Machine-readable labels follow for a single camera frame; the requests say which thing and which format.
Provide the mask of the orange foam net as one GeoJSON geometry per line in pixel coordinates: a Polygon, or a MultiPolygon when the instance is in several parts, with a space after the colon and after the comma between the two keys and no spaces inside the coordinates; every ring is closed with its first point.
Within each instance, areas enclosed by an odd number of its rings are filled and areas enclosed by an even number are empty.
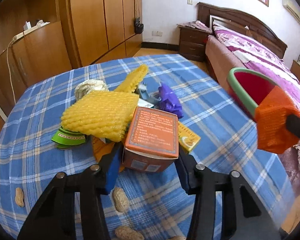
{"type": "Polygon", "coordinates": [[[300,112],[291,98],[279,86],[275,86],[255,110],[258,149],[275,154],[297,144],[298,137],[286,128],[291,114],[300,118],[300,112]]]}

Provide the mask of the yellow orange small carton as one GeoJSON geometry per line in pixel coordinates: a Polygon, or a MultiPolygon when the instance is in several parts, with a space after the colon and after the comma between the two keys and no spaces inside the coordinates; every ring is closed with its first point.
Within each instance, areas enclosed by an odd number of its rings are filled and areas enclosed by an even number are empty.
{"type": "Polygon", "coordinates": [[[185,153],[190,153],[200,142],[201,137],[191,129],[178,122],[179,144],[185,153]]]}

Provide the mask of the large yellow foam net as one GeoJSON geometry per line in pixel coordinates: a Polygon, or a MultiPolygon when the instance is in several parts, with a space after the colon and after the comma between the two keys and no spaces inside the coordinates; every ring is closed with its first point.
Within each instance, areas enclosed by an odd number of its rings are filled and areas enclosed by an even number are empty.
{"type": "Polygon", "coordinates": [[[125,136],[138,105],[134,93],[92,91],[62,114],[64,129],[119,142],[125,136]]]}

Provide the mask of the orange cardboard box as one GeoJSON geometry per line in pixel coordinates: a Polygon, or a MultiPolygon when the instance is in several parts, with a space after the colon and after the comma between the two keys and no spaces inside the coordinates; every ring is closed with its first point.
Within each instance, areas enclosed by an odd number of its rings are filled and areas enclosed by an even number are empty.
{"type": "Polygon", "coordinates": [[[123,166],[157,173],[178,157],[178,117],[158,109],[136,107],[124,144],[123,166]]]}

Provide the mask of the white paper ball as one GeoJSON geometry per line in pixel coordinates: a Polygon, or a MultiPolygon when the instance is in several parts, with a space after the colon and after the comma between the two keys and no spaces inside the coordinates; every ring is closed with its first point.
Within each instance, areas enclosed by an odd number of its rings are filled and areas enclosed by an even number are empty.
{"type": "Polygon", "coordinates": [[[75,88],[75,98],[76,101],[83,98],[83,96],[89,94],[92,91],[108,91],[106,83],[102,80],[89,79],[80,83],[75,88]]]}

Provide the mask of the peanut left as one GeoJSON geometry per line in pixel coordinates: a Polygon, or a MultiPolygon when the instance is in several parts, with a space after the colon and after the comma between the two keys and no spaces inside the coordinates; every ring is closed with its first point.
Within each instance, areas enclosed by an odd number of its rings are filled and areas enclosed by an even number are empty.
{"type": "Polygon", "coordinates": [[[24,207],[25,206],[24,193],[23,193],[23,190],[20,187],[15,189],[15,203],[19,207],[24,207]]]}

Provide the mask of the red bin green rim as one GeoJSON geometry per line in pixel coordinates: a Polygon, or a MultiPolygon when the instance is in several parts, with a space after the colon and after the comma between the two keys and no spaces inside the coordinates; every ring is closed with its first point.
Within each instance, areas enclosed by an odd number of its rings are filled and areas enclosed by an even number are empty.
{"type": "Polygon", "coordinates": [[[277,86],[264,74],[239,67],[230,70],[226,81],[229,85],[229,95],[253,120],[259,104],[277,86]]]}

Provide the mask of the peanut centre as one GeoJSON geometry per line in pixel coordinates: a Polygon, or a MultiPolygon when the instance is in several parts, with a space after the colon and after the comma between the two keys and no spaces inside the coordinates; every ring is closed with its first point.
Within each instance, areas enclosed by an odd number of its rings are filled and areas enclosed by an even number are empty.
{"type": "Polygon", "coordinates": [[[118,212],[124,213],[129,209],[129,199],[122,188],[115,187],[112,196],[115,209],[118,212]]]}

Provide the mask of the blue plaid tablecloth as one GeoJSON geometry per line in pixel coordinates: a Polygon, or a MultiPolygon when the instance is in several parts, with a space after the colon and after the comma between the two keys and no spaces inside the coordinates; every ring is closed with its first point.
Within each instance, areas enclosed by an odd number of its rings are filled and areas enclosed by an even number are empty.
{"type": "MultiPolygon", "coordinates": [[[[183,108],[181,122],[200,136],[191,152],[196,162],[229,174],[237,170],[280,227],[294,202],[294,191],[276,154],[257,150],[255,123],[205,72],[177,54],[120,59],[65,72],[29,87],[0,133],[0,224],[17,237],[23,222],[51,179],[59,171],[82,172],[95,163],[91,142],[59,150],[51,141],[62,113],[76,100],[75,87],[85,80],[103,80],[117,87],[141,64],[149,67],[144,83],[150,93],[160,83],[175,92],[183,108]],[[24,207],[15,203],[15,189],[24,193],[24,207]]],[[[188,233],[194,196],[181,188],[174,165],[164,172],[125,169],[116,186],[130,202],[126,213],[116,211],[111,194],[102,196],[110,237],[125,225],[145,239],[169,239],[188,233]]]]}

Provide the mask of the bed with purple quilt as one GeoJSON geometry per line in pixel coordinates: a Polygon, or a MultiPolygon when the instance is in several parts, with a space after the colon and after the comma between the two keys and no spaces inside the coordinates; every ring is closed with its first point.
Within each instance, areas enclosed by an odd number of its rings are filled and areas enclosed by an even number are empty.
{"type": "MultiPolygon", "coordinates": [[[[300,111],[300,82],[270,49],[252,37],[240,34],[220,24],[213,24],[213,34],[206,43],[207,66],[217,82],[227,90],[228,72],[245,67],[275,81],[300,111]]],[[[300,141],[280,156],[296,196],[300,196],[300,141]]]]}

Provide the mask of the white air conditioner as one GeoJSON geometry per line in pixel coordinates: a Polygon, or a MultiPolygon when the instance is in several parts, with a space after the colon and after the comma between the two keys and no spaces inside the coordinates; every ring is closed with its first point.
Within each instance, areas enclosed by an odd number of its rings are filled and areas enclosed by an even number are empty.
{"type": "Polygon", "coordinates": [[[282,5],[300,24],[300,9],[296,4],[292,0],[282,0],[282,5]]]}

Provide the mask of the purple crumpled wrapper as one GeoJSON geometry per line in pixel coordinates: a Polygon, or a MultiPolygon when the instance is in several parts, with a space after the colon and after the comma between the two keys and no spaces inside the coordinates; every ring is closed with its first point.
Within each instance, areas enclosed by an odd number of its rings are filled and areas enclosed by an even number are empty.
{"type": "Polygon", "coordinates": [[[181,119],[184,116],[183,108],[174,91],[162,82],[161,86],[158,88],[158,92],[161,98],[159,109],[175,114],[178,119],[181,119]]]}

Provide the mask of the small yellow foam net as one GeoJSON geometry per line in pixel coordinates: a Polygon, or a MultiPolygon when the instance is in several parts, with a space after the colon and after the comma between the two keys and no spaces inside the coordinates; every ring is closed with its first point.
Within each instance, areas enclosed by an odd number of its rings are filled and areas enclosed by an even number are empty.
{"type": "Polygon", "coordinates": [[[140,65],[138,68],[130,72],[125,80],[117,86],[114,90],[116,92],[134,93],[138,84],[144,79],[148,73],[148,66],[146,64],[140,65]]]}

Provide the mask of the white power strip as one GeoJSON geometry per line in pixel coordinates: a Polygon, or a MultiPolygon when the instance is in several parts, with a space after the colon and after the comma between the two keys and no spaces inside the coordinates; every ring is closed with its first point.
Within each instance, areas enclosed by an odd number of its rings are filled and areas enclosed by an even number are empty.
{"type": "Polygon", "coordinates": [[[16,42],[17,40],[21,39],[22,37],[24,37],[25,35],[39,29],[39,28],[42,28],[43,26],[47,25],[47,24],[50,24],[50,22],[43,22],[42,20],[40,20],[34,27],[30,27],[29,29],[27,30],[24,30],[22,31],[21,33],[15,35],[13,38],[12,38],[12,42],[16,42]]]}

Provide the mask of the wooden wardrobe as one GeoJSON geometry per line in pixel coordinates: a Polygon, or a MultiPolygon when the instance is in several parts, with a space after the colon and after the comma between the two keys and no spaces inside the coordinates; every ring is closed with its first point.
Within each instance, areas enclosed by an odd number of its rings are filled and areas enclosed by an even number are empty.
{"type": "Polygon", "coordinates": [[[56,0],[72,68],[132,57],[142,44],[134,24],[142,0],[56,0]]]}

